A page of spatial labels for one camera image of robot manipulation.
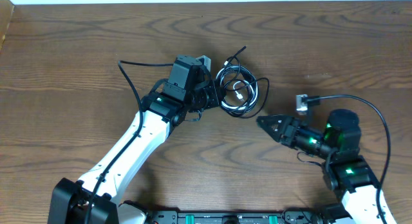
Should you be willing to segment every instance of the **black electronics board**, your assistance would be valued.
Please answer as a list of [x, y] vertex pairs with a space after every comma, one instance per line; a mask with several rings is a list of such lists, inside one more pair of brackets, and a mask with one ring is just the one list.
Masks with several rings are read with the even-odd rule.
[[313, 212], [176, 212], [153, 211], [145, 224], [309, 224]]

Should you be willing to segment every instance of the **green led light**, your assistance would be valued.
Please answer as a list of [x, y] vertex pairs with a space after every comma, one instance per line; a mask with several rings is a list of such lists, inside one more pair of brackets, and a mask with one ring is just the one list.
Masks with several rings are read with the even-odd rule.
[[327, 140], [330, 136], [330, 132], [327, 132], [327, 134], [324, 136], [324, 139]]
[[352, 171], [352, 169], [347, 169], [346, 174], [355, 174], [355, 173]]
[[316, 144], [316, 143], [317, 143], [317, 140], [315, 140], [314, 138], [310, 138], [310, 139], [309, 139], [309, 142], [311, 142], [311, 143], [313, 143], [313, 144]]

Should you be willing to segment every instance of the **black cable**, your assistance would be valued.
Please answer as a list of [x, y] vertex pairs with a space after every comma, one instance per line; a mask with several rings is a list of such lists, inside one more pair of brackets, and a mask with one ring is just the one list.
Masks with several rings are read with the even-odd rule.
[[197, 122], [197, 121], [199, 121], [200, 119], [201, 119], [201, 115], [203, 114], [201, 111], [197, 111], [198, 112], [198, 115], [199, 115], [199, 117], [198, 118], [191, 118], [191, 119], [189, 119], [189, 120], [185, 120], [185, 121], [187, 121], [187, 122]]
[[152, 89], [150, 90], [151, 92], [155, 92], [157, 90], [157, 88], [160, 87], [160, 85], [162, 85], [163, 83], [167, 82], [167, 79], [160, 79], [156, 82], [156, 84], [154, 84], [154, 86], [152, 87]]
[[303, 210], [301, 208], [299, 208], [299, 210], [302, 212], [304, 218], [306, 218], [306, 220], [308, 221], [308, 223], [312, 223], [312, 221], [309, 220], [308, 217], [306, 217], [306, 214], [304, 214]]
[[318, 163], [318, 162], [311, 162], [311, 161], [306, 161], [306, 160], [300, 159], [299, 154], [301, 154], [301, 153], [304, 153], [305, 155], [310, 156], [310, 155], [309, 155], [308, 153], [306, 153], [306, 152], [298, 152], [298, 153], [296, 154], [296, 158], [297, 158], [300, 162], [303, 162], [303, 163], [311, 163], [311, 164], [314, 164], [314, 165], [316, 165], [316, 166], [319, 166], [320, 168], [323, 169], [322, 165], [321, 165], [320, 163]]
[[335, 149], [332, 149], [332, 151], [329, 152], [328, 157], [326, 157], [326, 162], [324, 163], [324, 164], [325, 164], [324, 170], [325, 170], [327, 173], [329, 172], [329, 168], [330, 168], [330, 166], [329, 166], [329, 164], [330, 164], [330, 159], [332, 158], [332, 155], [335, 154], [336, 152], [337, 152], [337, 149], [336, 149], [336, 148], [335, 148]]
[[[135, 65], [135, 66], [173, 66], [173, 64], [146, 64], [146, 63], [137, 63], [137, 62], [128, 62], [128, 61], [119, 61], [117, 63], [118, 68], [122, 72], [123, 76], [129, 83], [131, 90], [135, 94], [137, 104], [139, 106], [139, 109], [142, 107], [142, 102], [140, 101], [139, 94], [137, 93], [137, 90], [133, 83], [131, 82], [129, 76], [127, 76], [126, 72], [123, 70], [122, 63], [124, 64], [130, 64], [130, 65]], [[86, 213], [86, 216], [84, 218], [84, 223], [88, 224], [91, 218], [91, 209], [93, 206], [93, 200], [95, 199], [96, 193], [98, 191], [98, 188], [100, 187], [100, 184], [103, 182], [104, 178], [106, 177], [106, 174], [109, 172], [110, 168], [115, 164], [115, 162], [120, 158], [120, 156], [124, 153], [124, 151], [133, 143], [133, 141], [137, 138], [140, 137], [139, 133], [142, 130], [143, 126], [143, 112], [139, 112], [139, 126], [137, 130], [133, 133], [133, 136], [130, 138], [130, 140], [127, 142], [127, 144], [116, 154], [116, 156], [110, 161], [108, 166], [103, 170], [103, 173], [100, 174], [98, 177], [97, 183], [95, 185], [95, 188], [93, 189], [93, 192], [91, 193], [90, 199], [89, 199], [89, 207]]]
[[[224, 63], [222, 70], [219, 71], [218, 75], [216, 76], [216, 80], [220, 83], [220, 86], [226, 90], [226, 91], [239, 91], [241, 89], [246, 89], [247, 91], [247, 98], [239, 106], [234, 106], [229, 104], [225, 98], [221, 101], [220, 107], [226, 111], [229, 115], [233, 117], [238, 117], [238, 118], [252, 118], [256, 116], [265, 106], [267, 98], [268, 98], [268, 92], [269, 92], [269, 87], [270, 83], [269, 80], [265, 77], [262, 77], [260, 79], [256, 79], [255, 76], [244, 66], [241, 65], [240, 60], [237, 58], [237, 56], [245, 50], [246, 46], [244, 46], [242, 49], [240, 49], [235, 55], [229, 57], [227, 61]], [[228, 80], [227, 82], [224, 82], [225, 77], [230, 74], [234, 74], [235, 76]], [[252, 111], [259, 99], [259, 86], [258, 86], [258, 81], [260, 80], [265, 80], [267, 81], [268, 87], [266, 90], [265, 94], [265, 99], [262, 103], [262, 106], [259, 108], [259, 110], [254, 113], [253, 115], [250, 115], [248, 117], [244, 117], [244, 115], [250, 111]], [[233, 82], [240, 82], [242, 83], [242, 87], [237, 88], [237, 89], [229, 89], [228, 87], [233, 83]]]
[[308, 99], [307, 102], [312, 102], [312, 101], [316, 101], [316, 100], [322, 100], [322, 99], [329, 99], [329, 98], [353, 98], [356, 99], [358, 101], [361, 101], [367, 105], [369, 105], [370, 107], [372, 107], [376, 113], [378, 114], [378, 116], [380, 117], [380, 119], [382, 120], [382, 124], [384, 125], [385, 128], [385, 133], [386, 133], [386, 140], [388, 141], [388, 153], [386, 155], [386, 161], [385, 161], [385, 166], [382, 172], [382, 176], [380, 177], [380, 185], [378, 185], [377, 191], [376, 191], [376, 203], [377, 203], [377, 207], [378, 207], [378, 212], [379, 212], [379, 216], [383, 222], [383, 224], [387, 224], [386, 220], [385, 220], [385, 215], [382, 211], [382, 207], [380, 207], [380, 192], [382, 190], [382, 186], [384, 184], [384, 180], [385, 180], [385, 175], [386, 172], [388, 171], [388, 167], [389, 167], [389, 159], [391, 158], [391, 134], [389, 133], [389, 127], [385, 121], [385, 118], [383, 117], [382, 113], [378, 110], [378, 108], [376, 108], [372, 103], [368, 102], [367, 100], [364, 100], [363, 98], [359, 98], [353, 95], [330, 95], [330, 96], [325, 96], [325, 97], [318, 97], [318, 98], [312, 98], [312, 99]]
[[283, 221], [285, 221], [286, 224], [290, 224], [288, 221], [286, 221], [286, 216], [285, 216], [286, 211], [289, 209], [292, 209], [292, 208], [285, 209], [281, 214], [281, 219], [283, 219]]

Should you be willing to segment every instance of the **wood grain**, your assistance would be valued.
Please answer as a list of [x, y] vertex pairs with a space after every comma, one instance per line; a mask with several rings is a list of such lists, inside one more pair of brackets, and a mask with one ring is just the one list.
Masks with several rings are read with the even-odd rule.
[[[384, 184], [398, 223], [412, 214], [412, 2], [19, 6], [0, 55], [0, 223], [44, 223], [53, 187], [76, 180], [122, 136], [137, 111], [117, 60], [207, 55], [216, 74], [242, 63], [270, 79], [262, 114], [294, 114], [300, 93], [349, 93], [383, 112], [393, 154]], [[141, 95], [170, 69], [127, 66]], [[377, 176], [386, 155], [378, 116], [357, 101], [361, 153]], [[216, 108], [176, 128], [124, 199], [182, 210], [279, 210], [335, 202], [319, 168], [298, 162], [254, 119]]]

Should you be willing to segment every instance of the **green terminal connector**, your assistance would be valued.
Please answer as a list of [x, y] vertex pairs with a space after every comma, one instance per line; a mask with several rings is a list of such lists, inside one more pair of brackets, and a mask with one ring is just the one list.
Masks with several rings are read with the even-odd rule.
[[194, 215], [186, 215], [186, 224], [194, 224]]
[[278, 224], [277, 216], [269, 216], [269, 224]]

